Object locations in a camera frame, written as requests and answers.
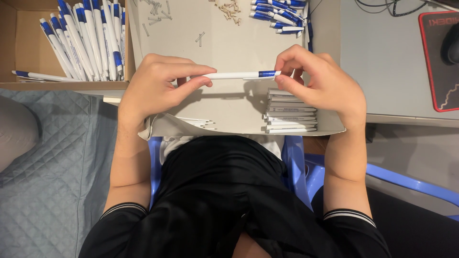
red-trimmed mouse pad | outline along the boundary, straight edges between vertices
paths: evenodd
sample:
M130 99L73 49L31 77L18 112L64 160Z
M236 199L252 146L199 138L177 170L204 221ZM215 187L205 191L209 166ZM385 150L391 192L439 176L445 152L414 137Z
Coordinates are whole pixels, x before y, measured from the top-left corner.
M459 12L427 12L419 15L425 62L437 112L459 110L459 64L449 65L441 58L443 39L459 22Z

blue plastic chair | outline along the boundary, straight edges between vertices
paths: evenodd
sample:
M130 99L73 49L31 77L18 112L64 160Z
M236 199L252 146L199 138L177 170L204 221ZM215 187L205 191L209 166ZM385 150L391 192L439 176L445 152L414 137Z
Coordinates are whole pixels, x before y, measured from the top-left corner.
M162 137L152 137L148 141L151 156L151 201L155 198L161 180L161 163L159 162L159 147ZM287 164L288 178L282 177L285 186L296 194L311 210L311 202L306 190L306 170L304 166L303 137L286 135L282 149L282 160Z
M302 185L301 188L304 187L307 189L310 203L319 188L324 185L325 161L323 155L304 154L304 162L308 167L308 174L304 181L305 185ZM367 174L395 185L440 198L459 207L459 193L451 190L422 182L372 164L367 164ZM459 215L448 217L459 221Z

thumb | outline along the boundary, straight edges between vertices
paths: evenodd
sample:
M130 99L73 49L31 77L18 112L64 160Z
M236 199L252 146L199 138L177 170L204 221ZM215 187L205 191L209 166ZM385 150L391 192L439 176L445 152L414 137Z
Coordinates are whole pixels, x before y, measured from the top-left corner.
M193 78L189 80L188 82L182 84L175 90L173 90L174 95L175 95L174 97L176 97L178 101L181 102L185 98L187 98L191 93L193 93L193 91L199 89L200 87L204 85L209 85L211 83L212 83L211 80L207 77L200 76L200 77Z
M281 74L276 76L274 81L277 82L279 89L292 93L295 97L299 98L305 103L312 104L312 102L314 102L314 100L317 98L316 90L299 84L289 76Z

striped sleeve cuff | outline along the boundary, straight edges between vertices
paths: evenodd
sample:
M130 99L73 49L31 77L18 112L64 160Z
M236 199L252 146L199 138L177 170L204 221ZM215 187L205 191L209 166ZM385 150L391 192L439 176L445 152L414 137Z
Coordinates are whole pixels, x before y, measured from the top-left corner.
M337 209L337 210L332 210L324 215L324 220L330 219L333 217L339 217L339 216L348 216L348 217L354 217L358 219L362 219L368 223L370 223L372 226L376 227L374 221L367 216L366 214L356 211L356 210L351 210L351 209Z
M147 215L147 211L146 211L146 209L145 209L142 205L137 204L137 203L134 203L134 202L125 202L125 203L117 204L117 205L111 207L110 209L106 210L106 211L102 214L102 216L101 216L101 218L100 218L99 220L103 219L105 216L107 216L108 214L110 214L110 213L112 213L112 212L114 212L114 211L116 211L116 210L124 209L124 208L134 208L134 209L138 209L138 210L140 210L145 216Z

bed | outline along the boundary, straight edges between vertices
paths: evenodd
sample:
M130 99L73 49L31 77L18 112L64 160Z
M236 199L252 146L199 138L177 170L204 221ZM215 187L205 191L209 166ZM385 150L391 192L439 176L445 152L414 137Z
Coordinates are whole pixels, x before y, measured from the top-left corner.
M117 108L72 91L0 95L25 105L40 134L0 173L0 257L78 257L105 205Z

